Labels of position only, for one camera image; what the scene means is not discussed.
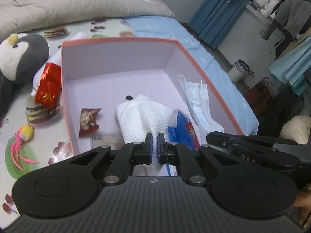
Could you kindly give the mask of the right hand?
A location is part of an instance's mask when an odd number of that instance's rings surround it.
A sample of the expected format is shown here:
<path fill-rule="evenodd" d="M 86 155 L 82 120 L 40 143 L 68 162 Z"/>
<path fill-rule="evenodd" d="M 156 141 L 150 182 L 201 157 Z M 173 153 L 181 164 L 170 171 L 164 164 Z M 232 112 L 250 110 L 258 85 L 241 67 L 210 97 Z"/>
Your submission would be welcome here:
<path fill-rule="evenodd" d="M 299 224 L 306 228 L 310 224 L 310 190 L 299 191 L 294 204 L 294 207 L 300 208 Z"/>

